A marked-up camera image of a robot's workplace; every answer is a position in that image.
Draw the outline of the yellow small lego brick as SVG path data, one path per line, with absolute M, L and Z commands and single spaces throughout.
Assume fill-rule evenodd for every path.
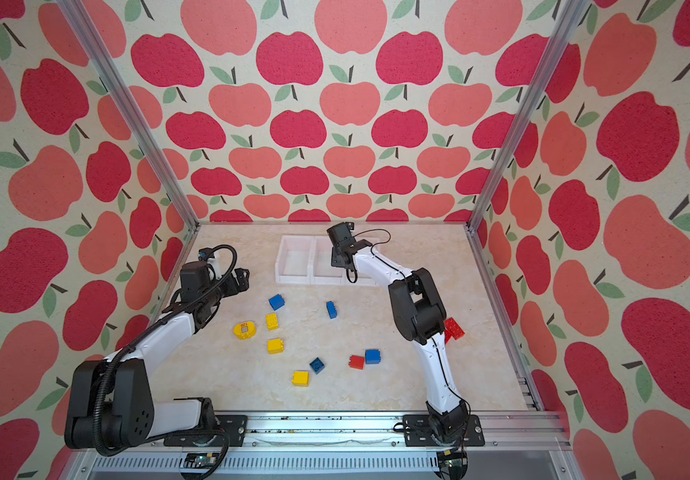
M 279 319 L 276 313 L 268 314 L 265 319 L 269 331 L 274 331 L 279 328 Z

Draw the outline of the red long lego brick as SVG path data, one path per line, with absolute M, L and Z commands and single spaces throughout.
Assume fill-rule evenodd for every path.
M 444 327 L 444 336 L 446 343 L 450 342 L 451 340 L 459 340 L 465 335 L 464 330 L 452 317 L 445 320 Z

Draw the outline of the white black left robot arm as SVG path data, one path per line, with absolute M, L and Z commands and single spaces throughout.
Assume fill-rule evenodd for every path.
M 64 441 L 105 457 L 170 437 L 209 444 L 225 434 L 208 397 L 157 403 L 150 377 L 182 344 L 203 330 L 226 297 L 249 288 L 227 244 L 200 250 L 180 269 L 180 287 L 161 316 L 113 354 L 74 371 Z

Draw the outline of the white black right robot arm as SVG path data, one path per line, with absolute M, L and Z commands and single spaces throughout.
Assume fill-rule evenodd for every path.
M 356 275 L 364 273 L 386 289 L 396 329 L 419 357 L 434 440 L 441 446 L 462 446 L 470 407 L 458 393 L 451 373 L 445 347 L 447 312 L 431 273 L 387 259 L 372 242 L 357 239 L 347 223 L 329 228 L 327 234 L 332 244 L 332 267 Z

